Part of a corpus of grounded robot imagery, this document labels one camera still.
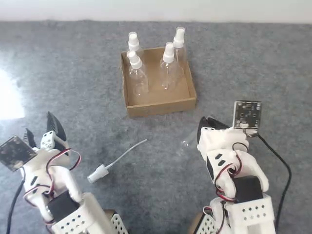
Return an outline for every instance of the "black cable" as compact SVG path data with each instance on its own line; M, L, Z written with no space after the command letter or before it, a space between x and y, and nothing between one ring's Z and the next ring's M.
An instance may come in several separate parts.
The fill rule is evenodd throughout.
M279 205L278 205L278 211L277 211L276 222L275 222L275 229L277 232L278 231L278 224L279 224L279 220L280 220L280 216L281 216L281 212L282 212L282 208L283 208L284 199L285 199L287 190L288 190L289 185L290 185L291 180L292 180L292 170L291 170L290 166L287 164L287 162L266 142L266 140L260 134L258 134L258 137L262 140L262 142L266 145L266 147L268 147L269 150L273 154L275 154L275 156L284 164L284 166L287 168L287 171L289 174L287 184L284 188L281 200L280 200Z
M8 215L7 226L6 226L6 234L10 234L10 232L11 232L11 222L12 222L12 215L13 215L15 203L16 203L16 201L17 201L17 199L18 199L18 197L20 195L20 192L21 192L21 190L23 188L23 185L25 183L26 172L25 172L25 169L23 167L21 169L23 169L23 171L24 171L24 177L21 180L20 185L19 185L18 189L16 190L14 198L13 198L13 201L11 203L11 207L10 207L9 215Z

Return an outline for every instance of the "circuit board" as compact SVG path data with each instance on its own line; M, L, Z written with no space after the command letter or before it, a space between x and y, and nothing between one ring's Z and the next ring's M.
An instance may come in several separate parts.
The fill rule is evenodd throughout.
M258 129L261 118L260 101L236 101L233 127L235 129Z
M37 153L18 136L10 138L0 146L0 162L12 172L21 168L35 156Z

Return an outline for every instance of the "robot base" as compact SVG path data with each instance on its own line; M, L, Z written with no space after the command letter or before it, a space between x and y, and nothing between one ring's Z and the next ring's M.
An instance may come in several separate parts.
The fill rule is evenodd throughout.
M91 193L84 193L80 207L52 230L56 234L128 234L121 217L113 211L106 214Z

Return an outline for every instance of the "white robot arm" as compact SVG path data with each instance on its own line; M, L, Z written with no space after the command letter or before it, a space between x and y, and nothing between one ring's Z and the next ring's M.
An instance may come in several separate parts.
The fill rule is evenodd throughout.
M91 193L81 193L70 170L81 161L81 156L69 148L64 129L58 119L48 112L47 133L37 148L33 134L27 129L24 143L37 155L24 164L25 200L39 209L48 231L56 234L127 234L120 216L115 211L106 214ZM71 152L78 159L71 169Z
M191 233L275 234L271 197L264 193L269 182L248 153L247 136L256 129L244 127L235 129L213 118L201 119L197 149L206 162L218 198L204 207L203 216Z

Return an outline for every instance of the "white spray nozzle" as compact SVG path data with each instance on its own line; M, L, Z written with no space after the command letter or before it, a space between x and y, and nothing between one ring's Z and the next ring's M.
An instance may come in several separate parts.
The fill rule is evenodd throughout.
M182 48L183 47L184 33L185 33L185 28L183 28L183 27L176 28L175 38L174 38L175 48Z
M137 51L140 48L140 44L138 43L136 32L129 33L128 47L129 47L129 50L133 50L133 51Z
M128 51L127 52L127 57L130 61L130 64L133 69L139 69L142 67L143 63L140 57L136 54L135 51Z
M90 183L96 182L98 179L103 178L104 176L108 175L108 169L110 169L112 166L114 166L115 163L117 163L119 160L121 160L127 153L129 153L131 150L133 150L136 146L146 142L147 139L140 141L139 143L135 144L131 148L129 148L126 152L124 152L119 158L117 158L114 162L109 164L108 166L105 166L104 164L100 165L96 170L88 176L88 181Z
M104 164L100 165L96 170L88 176L88 180L90 183L96 182L98 179L103 178L108 174L107 167Z
M167 42L164 55L162 57L164 62L166 63L171 63L175 59L175 54L174 54L174 44L172 42Z

